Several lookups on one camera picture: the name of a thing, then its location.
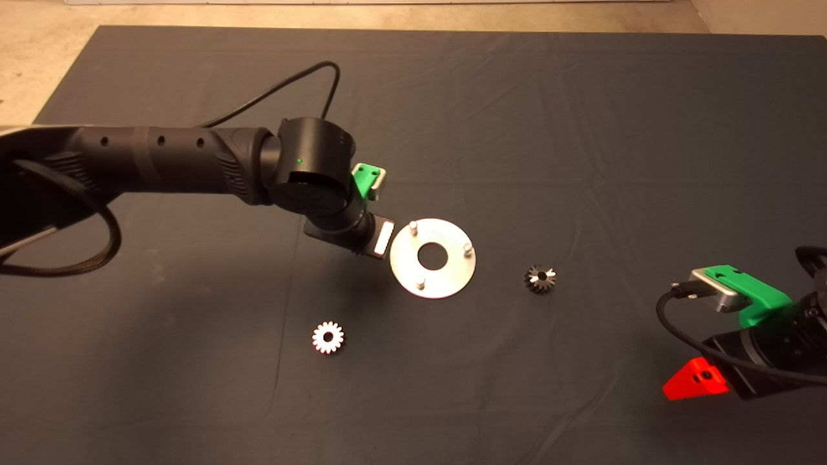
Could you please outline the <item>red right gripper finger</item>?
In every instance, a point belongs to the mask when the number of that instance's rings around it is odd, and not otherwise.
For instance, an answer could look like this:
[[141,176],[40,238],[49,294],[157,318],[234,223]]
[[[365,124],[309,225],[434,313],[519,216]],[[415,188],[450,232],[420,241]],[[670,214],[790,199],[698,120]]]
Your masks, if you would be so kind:
[[708,397],[730,391],[726,378],[705,357],[692,358],[664,383],[664,395],[668,400]]

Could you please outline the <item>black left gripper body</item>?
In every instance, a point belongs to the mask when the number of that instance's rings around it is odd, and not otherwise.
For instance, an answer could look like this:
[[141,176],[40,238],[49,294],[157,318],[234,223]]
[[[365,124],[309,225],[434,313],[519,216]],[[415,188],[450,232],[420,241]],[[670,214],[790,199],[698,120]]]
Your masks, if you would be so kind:
[[389,250],[393,230],[393,220],[375,214],[363,214],[351,227],[341,231],[325,231],[310,221],[304,225],[304,233],[310,238],[378,260],[383,260]]

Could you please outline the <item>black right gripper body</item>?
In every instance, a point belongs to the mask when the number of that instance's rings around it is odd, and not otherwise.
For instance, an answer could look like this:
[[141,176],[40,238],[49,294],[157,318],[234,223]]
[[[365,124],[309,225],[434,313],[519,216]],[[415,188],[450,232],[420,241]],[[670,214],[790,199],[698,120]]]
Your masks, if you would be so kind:
[[742,400],[776,395],[794,389],[825,386],[825,314],[820,309],[787,309],[761,323],[703,341],[729,357],[751,366],[783,371],[768,376],[712,359]]

